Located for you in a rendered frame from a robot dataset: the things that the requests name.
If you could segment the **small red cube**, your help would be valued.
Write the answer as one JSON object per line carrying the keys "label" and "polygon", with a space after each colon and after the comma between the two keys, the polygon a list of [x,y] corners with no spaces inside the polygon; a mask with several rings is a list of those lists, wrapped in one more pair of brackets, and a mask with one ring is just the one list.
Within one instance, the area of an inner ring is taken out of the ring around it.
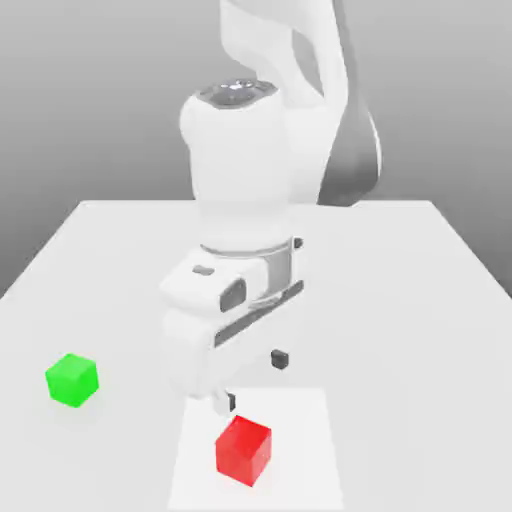
{"label": "small red cube", "polygon": [[236,415],[215,441],[217,471],[253,487],[272,455],[272,430]]}

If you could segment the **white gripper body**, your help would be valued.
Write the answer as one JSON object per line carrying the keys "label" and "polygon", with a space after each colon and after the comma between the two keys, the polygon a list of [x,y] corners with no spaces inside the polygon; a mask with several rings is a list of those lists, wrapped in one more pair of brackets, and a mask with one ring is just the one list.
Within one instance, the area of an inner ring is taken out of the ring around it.
{"label": "white gripper body", "polygon": [[297,281],[257,307],[242,307],[233,315],[208,318],[171,309],[164,317],[164,348],[170,376],[186,395],[201,399],[224,389],[226,383],[255,359],[279,349],[289,353],[284,338],[273,341],[258,327],[271,314],[278,314],[304,289]]}

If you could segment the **small green cube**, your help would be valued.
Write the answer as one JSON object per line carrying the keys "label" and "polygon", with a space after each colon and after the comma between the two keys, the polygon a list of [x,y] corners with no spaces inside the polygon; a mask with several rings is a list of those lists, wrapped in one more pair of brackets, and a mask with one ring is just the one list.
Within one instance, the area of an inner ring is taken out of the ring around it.
{"label": "small green cube", "polygon": [[72,408],[80,408],[99,389],[96,362],[72,353],[48,368],[45,378],[50,397]]}

